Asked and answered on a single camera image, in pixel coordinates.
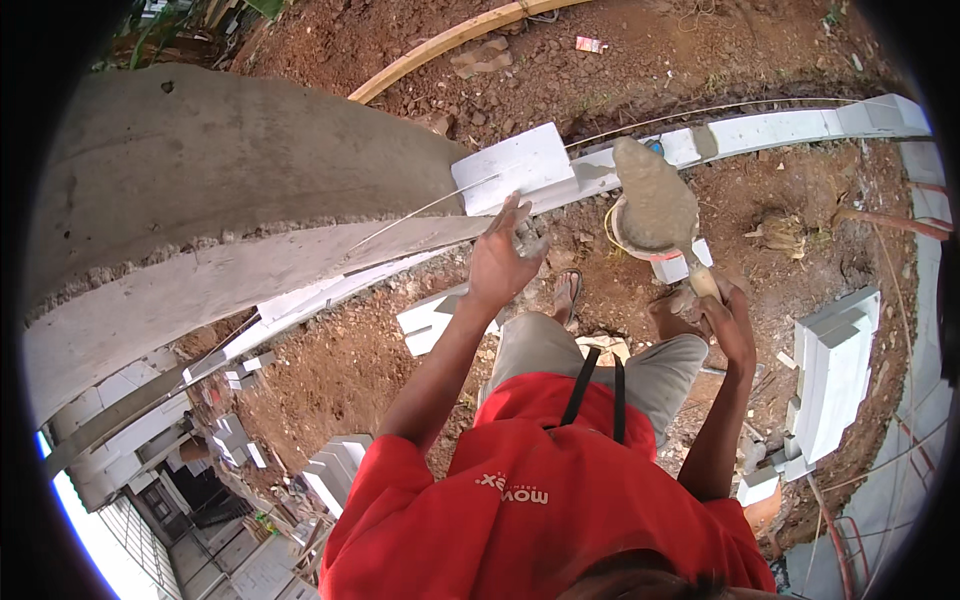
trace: man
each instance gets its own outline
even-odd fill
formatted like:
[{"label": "man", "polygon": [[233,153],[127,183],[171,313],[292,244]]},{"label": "man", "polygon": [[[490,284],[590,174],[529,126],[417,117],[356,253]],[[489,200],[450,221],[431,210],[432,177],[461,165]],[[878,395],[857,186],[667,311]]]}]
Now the man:
[{"label": "man", "polygon": [[664,341],[625,376],[597,370],[587,384],[587,368],[577,385],[584,363],[564,324],[583,282],[570,272],[552,319],[527,313],[504,327],[474,427],[434,482],[423,456],[484,330],[546,254],[514,250],[530,211],[517,204],[515,192],[477,240],[469,292],[387,412],[327,543],[321,596],[768,597],[756,590],[772,591],[773,576],[728,498],[756,350],[744,295],[722,277],[724,303],[695,307],[727,376],[676,480],[653,459],[707,355],[704,334],[673,314],[680,295],[655,302]]}]

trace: flip-flop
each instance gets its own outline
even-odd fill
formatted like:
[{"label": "flip-flop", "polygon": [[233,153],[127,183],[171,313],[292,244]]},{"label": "flip-flop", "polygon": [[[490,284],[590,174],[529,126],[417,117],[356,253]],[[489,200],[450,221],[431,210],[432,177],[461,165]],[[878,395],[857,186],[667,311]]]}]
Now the flip-flop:
[{"label": "flip-flop", "polygon": [[580,269],[564,269],[559,275],[557,275],[557,278],[562,277],[567,273],[572,273],[577,276],[577,289],[573,290],[573,301],[570,303],[570,315],[566,318],[564,327],[570,327],[570,324],[573,323],[574,315],[576,315],[577,312],[577,299],[580,298],[580,293],[584,290],[584,274],[580,273]]}]

